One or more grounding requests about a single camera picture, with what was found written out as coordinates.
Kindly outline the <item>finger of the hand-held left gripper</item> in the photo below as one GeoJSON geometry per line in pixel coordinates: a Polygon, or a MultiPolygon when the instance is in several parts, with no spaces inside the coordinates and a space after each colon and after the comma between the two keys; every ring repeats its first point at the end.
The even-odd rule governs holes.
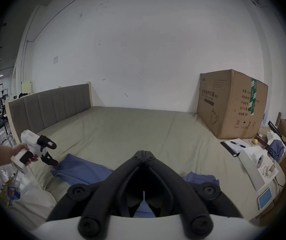
{"type": "Polygon", "coordinates": [[[40,146],[40,151],[46,150],[47,148],[52,150],[55,150],[57,148],[57,144],[45,135],[41,135],[38,138],[37,145],[40,146]]]}
{"type": "Polygon", "coordinates": [[[58,161],[53,159],[50,156],[49,152],[42,154],[40,158],[41,158],[42,162],[44,162],[46,165],[53,166],[53,167],[58,165],[58,161]]]}

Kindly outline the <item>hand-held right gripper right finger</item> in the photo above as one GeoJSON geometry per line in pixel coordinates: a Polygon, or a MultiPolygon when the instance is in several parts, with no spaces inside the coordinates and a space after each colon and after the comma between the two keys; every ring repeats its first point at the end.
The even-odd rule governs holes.
{"type": "Polygon", "coordinates": [[[210,214],[243,218],[217,184],[186,182],[150,151],[145,151],[145,174],[145,202],[156,217],[179,214],[190,239],[204,239],[212,232],[210,214]]]}

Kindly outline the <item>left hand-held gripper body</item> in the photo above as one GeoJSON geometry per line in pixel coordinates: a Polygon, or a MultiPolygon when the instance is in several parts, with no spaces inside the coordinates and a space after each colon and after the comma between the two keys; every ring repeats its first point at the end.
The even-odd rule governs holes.
{"type": "Polygon", "coordinates": [[[41,146],[37,143],[39,138],[39,135],[30,130],[24,130],[21,133],[21,141],[27,145],[28,149],[22,148],[18,151],[11,157],[11,162],[23,174],[28,173],[27,165],[29,160],[32,162],[32,158],[41,158],[46,154],[46,148],[41,151],[41,146]]]}

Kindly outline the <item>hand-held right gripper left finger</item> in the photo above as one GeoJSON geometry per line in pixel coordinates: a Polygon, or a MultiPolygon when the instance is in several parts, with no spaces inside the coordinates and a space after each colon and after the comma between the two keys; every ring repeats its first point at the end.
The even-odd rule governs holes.
{"type": "Polygon", "coordinates": [[[81,216],[78,233],[85,239],[104,239],[111,215],[132,218],[144,201],[144,162],[145,152],[137,151],[104,181],[69,187],[46,222],[81,216]]]}

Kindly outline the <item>person's left hand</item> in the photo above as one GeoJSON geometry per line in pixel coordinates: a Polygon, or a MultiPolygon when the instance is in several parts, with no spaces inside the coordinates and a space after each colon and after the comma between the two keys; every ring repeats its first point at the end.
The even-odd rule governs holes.
{"type": "MultiPolygon", "coordinates": [[[[21,150],[29,151],[29,148],[26,143],[20,143],[14,147],[10,147],[10,158],[16,156],[21,150]]],[[[25,166],[29,165],[31,162],[38,161],[37,156],[29,158],[28,161],[25,163],[25,166]]]]}

